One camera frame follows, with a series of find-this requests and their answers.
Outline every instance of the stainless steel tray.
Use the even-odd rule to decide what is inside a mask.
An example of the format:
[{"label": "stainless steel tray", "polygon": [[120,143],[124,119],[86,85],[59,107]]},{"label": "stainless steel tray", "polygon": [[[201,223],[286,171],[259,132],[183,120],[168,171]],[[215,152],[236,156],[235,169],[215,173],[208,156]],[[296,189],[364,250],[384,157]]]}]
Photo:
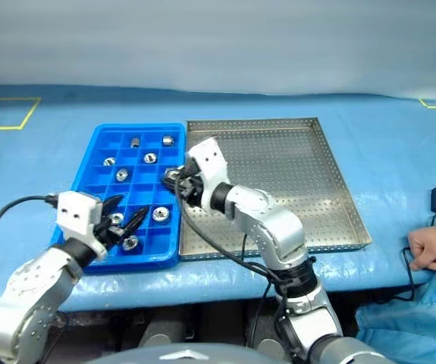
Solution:
[{"label": "stainless steel tray", "polygon": [[[228,162],[231,183],[265,190],[295,212],[311,252],[358,249],[371,243],[317,118],[189,121],[187,149],[212,135],[217,135]],[[225,249],[241,251],[243,233],[223,216],[187,211]],[[220,256],[186,224],[180,254],[183,259]],[[251,239],[246,255],[258,255]]]}]

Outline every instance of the white wall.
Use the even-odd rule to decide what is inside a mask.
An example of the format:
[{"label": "white wall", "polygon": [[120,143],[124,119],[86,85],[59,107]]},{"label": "white wall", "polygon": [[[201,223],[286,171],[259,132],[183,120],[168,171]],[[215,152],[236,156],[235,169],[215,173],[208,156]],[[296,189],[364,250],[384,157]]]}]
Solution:
[{"label": "white wall", "polygon": [[0,83],[436,98],[436,0],[0,0]]}]

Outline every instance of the blue plastic tray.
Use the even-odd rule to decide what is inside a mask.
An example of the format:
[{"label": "blue plastic tray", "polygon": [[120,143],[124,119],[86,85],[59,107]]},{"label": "blue plastic tray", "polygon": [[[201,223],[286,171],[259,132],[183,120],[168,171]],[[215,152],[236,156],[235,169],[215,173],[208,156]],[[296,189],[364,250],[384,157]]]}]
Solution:
[{"label": "blue plastic tray", "polygon": [[[163,146],[162,137],[174,138],[173,146]],[[130,141],[140,138],[138,148],[130,148]],[[89,272],[129,271],[143,268],[164,268],[177,264],[180,211],[175,196],[161,183],[166,168],[184,163],[186,134],[180,124],[103,124],[97,127],[83,157],[72,190],[89,193],[101,200],[124,194],[115,212],[122,212],[125,223],[143,206],[150,206],[145,221],[136,231],[139,245],[130,252],[113,247],[108,256],[86,267]],[[157,162],[146,164],[143,156],[153,152]],[[115,157],[116,164],[104,166],[105,158]],[[126,168],[129,177],[117,182],[118,169]],[[165,206],[171,217],[164,223],[152,220],[152,212]],[[52,243],[62,243],[57,227]]]}]

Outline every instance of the human hand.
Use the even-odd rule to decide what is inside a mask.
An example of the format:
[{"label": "human hand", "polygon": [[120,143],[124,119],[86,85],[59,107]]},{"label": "human hand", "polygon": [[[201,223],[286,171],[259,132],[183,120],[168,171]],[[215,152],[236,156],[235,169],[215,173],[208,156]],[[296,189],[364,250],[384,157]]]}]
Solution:
[{"label": "human hand", "polygon": [[436,271],[436,226],[408,233],[409,248],[415,259],[409,264],[413,271],[428,268]]}]

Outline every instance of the table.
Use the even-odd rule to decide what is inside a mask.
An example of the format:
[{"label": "table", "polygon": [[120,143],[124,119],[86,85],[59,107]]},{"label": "table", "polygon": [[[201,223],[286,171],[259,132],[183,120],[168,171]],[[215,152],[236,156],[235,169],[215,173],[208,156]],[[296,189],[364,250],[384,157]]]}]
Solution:
[{"label": "table", "polygon": [[[67,190],[89,138],[103,123],[203,119],[319,118],[372,237],[365,249],[318,254],[315,271],[329,291],[408,282],[401,248],[425,226],[436,186],[436,109],[383,96],[260,96],[87,86],[0,86],[0,208],[20,196]],[[0,294],[10,273],[48,246],[55,211],[28,202],[0,222]],[[428,280],[426,271],[414,280]],[[165,306],[259,297],[264,278],[227,260],[181,262],[156,271],[87,275],[66,311]]]}]

